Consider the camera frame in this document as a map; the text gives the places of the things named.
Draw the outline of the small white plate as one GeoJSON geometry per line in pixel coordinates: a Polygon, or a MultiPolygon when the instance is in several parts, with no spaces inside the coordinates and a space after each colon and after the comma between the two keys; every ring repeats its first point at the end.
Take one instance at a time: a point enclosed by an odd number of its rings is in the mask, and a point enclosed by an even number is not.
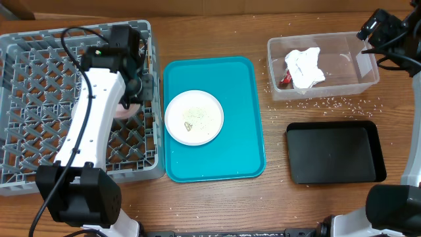
{"type": "Polygon", "coordinates": [[[137,115],[141,105],[139,103],[133,103],[127,109],[125,109],[123,108],[122,104],[117,103],[112,107],[114,111],[113,118],[118,120],[125,120],[137,115]]]}

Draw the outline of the large white plate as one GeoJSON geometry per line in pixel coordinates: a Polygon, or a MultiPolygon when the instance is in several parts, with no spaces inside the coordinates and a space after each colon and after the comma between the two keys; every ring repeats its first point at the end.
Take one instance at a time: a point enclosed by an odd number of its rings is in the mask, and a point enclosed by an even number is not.
{"type": "Polygon", "coordinates": [[[198,146],[211,142],[224,124],[224,110],[210,93],[189,90],[174,97],[164,113],[166,131],[177,142],[198,146]]]}

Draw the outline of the white napkin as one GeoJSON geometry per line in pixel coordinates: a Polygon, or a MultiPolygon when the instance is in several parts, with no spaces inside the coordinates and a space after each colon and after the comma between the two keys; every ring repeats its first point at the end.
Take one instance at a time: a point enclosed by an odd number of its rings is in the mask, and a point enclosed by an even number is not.
{"type": "Polygon", "coordinates": [[[324,73],[318,68],[319,54],[319,47],[310,47],[305,51],[294,49],[285,56],[284,61],[291,75],[294,89],[310,89],[325,81],[324,73]]]}

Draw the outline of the red snack wrapper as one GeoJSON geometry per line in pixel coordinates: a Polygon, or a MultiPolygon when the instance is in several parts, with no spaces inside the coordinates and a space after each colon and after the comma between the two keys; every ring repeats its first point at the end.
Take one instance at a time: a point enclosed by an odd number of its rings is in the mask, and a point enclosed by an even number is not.
{"type": "Polygon", "coordinates": [[[283,76],[280,79],[279,86],[282,87],[282,86],[288,85],[291,83],[291,81],[292,81],[292,76],[290,74],[290,71],[289,69],[286,69],[283,76]]]}

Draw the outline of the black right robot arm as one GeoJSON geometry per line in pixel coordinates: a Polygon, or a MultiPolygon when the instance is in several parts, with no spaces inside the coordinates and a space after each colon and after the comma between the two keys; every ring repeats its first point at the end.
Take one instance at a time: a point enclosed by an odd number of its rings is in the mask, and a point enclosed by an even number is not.
{"type": "Polygon", "coordinates": [[[379,55],[376,64],[394,74],[407,73],[414,92],[414,119],[402,109],[390,112],[393,125],[389,142],[396,147],[409,143],[409,157],[398,184],[377,184],[364,207],[344,215],[325,218],[312,236],[419,236],[420,235],[420,2],[411,1],[412,11],[403,20],[377,9],[362,25],[358,39],[379,55]]]}

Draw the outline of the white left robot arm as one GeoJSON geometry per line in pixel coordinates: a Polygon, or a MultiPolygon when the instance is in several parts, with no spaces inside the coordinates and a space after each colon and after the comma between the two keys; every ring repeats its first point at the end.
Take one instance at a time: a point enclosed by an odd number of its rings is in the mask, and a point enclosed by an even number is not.
{"type": "Polygon", "coordinates": [[[107,174],[106,152],[118,107],[143,102],[146,45],[129,25],[112,26],[105,46],[91,46],[80,60],[69,56],[84,81],[65,141],[52,165],[40,165],[36,186],[43,198],[31,227],[45,210],[54,221],[78,228],[73,235],[145,236],[143,225],[122,210],[119,185],[107,174]]]}

